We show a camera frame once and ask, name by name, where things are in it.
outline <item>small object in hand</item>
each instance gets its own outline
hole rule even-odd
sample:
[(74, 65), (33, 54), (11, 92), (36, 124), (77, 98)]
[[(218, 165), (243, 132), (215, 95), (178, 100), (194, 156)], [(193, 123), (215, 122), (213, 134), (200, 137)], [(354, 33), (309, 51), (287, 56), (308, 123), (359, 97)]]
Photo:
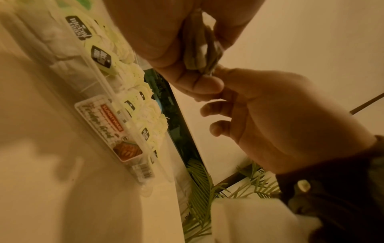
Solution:
[(204, 24), (201, 10), (193, 11), (182, 28), (183, 60), (188, 70), (211, 75), (223, 55), (213, 30)]

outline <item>sleeve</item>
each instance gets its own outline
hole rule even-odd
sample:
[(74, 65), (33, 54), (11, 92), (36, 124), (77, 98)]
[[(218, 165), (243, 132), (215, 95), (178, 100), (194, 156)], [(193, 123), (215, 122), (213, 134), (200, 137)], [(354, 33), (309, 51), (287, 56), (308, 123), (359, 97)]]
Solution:
[(293, 213), (318, 217), (309, 242), (380, 242), (384, 237), (384, 138), (353, 157), (277, 175)]

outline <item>pinky finger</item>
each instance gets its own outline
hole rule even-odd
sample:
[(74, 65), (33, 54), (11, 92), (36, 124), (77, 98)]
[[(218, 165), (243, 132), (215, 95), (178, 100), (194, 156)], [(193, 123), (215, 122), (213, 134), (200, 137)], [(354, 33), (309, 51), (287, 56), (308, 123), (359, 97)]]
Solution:
[(212, 123), (209, 127), (209, 131), (215, 137), (224, 135), (230, 137), (231, 122), (227, 120), (220, 120)]

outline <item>hand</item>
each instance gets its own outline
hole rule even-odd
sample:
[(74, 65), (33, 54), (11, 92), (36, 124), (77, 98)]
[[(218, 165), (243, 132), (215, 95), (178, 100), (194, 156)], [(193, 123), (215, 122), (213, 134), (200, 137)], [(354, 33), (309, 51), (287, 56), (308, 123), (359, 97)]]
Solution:
[(224, 101), (205, 104), (201, 114), (232, 120), (213, 123), (211, 133), (232, 138), (252, 160), (276, 174), (352, 156), (376, 141), (298, 74), (218, 67), (214, 75), (226, 88), (211, 98)]
[(215, 35), (230, 47), (253, 18), (264, 0), (105, 0), (115, 24), (132, 48), (177, 89), (194, 98), (220, 93), (216, 77), (186, 70), (178, 37), (184, 19), (202, 8), (217, 22)]

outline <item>button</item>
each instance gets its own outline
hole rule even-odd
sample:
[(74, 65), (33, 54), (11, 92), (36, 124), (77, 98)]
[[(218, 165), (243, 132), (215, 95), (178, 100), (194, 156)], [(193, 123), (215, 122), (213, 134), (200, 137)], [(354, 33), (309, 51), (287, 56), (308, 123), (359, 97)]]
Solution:
[(300, 191), (307, 193), (311, 189), (311, 184), (307, 180), (300, 180), (297, 182)]

